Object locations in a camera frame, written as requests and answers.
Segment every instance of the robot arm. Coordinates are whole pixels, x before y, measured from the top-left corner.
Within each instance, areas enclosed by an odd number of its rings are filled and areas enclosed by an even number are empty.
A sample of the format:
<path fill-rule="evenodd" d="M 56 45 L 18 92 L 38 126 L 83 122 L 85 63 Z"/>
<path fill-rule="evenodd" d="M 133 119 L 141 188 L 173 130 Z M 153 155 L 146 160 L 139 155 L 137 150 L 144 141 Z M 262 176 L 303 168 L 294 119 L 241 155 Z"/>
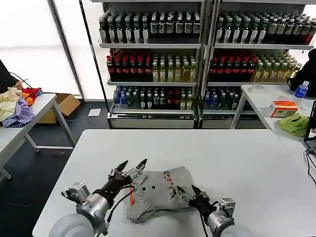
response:
<path fill-rule="evenodd" d="M 136 168 L 123 172 L 127 161 L 111 171 L 108 182 L 95 190 L 91 195 L 85 183 L 75 183 L 72 188 L 62 192 L 62 195 L 74 201 L 77 214 L 70 214 L 59 219 L 51 229 L 49 237 L 97 237 L 101 233 L 107 235 L 112 213 L 116 206 L 127 196 L 124 196 L 111 210 L 105 222 L 105 216 L 114 204 L 114 198 L 124 188 L 132 188 L 130 184 L 145 168 L 147 159 L 140 162 Z"/>
<path fill-rule="evenodd" d="M 192 185 L 195 192 L 194 196 L 179 186 L 177 188 L 181 198 L 189 206 L 195 207 L 199 211 L 204 223 L 210 228 L 213 237 L 255 237 L 248 229 L 235 225 L 233 219 L 235 201 L 231 198 L 222 198 L 210 204 L 207 193 L 202 192 L 194 185 Z"/>

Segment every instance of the plastic bottle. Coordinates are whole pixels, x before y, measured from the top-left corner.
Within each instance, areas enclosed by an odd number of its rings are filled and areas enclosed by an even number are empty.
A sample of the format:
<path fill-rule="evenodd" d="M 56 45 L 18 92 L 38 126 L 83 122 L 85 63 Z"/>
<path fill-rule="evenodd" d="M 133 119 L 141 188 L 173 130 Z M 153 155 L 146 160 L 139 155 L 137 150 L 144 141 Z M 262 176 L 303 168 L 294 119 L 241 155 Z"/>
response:
<path fill-rule="evenodd" d="M 303 99 L 308 91 L 309 81 L 304 81 L 302 85 L 300 85 L 296 91 L 294 92 L 294 96 L 296 97 L 296 101 L 298 102 L 298 106 L 302 110 L 306 110 L 307 107 L 303 103 Z"/>

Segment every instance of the orange box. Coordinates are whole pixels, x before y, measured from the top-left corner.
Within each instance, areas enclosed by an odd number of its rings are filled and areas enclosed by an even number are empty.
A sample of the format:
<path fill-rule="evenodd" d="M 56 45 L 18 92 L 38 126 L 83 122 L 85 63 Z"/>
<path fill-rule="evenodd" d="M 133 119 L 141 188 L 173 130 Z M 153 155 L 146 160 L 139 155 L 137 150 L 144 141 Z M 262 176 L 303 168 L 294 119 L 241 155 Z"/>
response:
<path fill-rule="evenodd" d="M 284 118 L 293 115 L 298 110 L 294 101 L 273 101 L 270 105 L 272 113 L 270 117 Z"/>

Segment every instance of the yellow cloth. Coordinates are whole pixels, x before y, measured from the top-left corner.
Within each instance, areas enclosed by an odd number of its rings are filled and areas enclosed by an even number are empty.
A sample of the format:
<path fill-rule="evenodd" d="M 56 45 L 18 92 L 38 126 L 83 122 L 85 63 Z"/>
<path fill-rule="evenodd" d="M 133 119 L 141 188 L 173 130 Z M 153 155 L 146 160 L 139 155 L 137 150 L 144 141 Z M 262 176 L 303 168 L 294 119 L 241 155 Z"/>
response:
<path fill-rule="evenodd" d="M 0 94 L 0 121 L 14 114 L 16 102 L 21 92 L 16 87 L 8 87 L 7 92 Z"/>

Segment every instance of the gray floor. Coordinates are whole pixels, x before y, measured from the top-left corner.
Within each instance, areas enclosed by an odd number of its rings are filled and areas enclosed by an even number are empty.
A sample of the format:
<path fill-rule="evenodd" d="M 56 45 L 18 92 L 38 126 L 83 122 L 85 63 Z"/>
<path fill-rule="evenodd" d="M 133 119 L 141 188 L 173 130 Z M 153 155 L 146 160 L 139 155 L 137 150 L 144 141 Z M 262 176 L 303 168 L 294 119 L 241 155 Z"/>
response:
<path fill-rule="evenodd" d="M 101 108 L 100 116 L 88 117 L 90 109 Z M 81 104 L 68 120 L 78 139 L 85 129 L 107 129 L 104 103 Z M 70 145 L 59 125 L 36 125 L 30 136 L 38 145 Z M 33 227 L 71 151 L 42 150 L 35 154 L 25 142 L 5 165 L 12 180 L 0 188 L 0 237 L 31 237 Z"/>

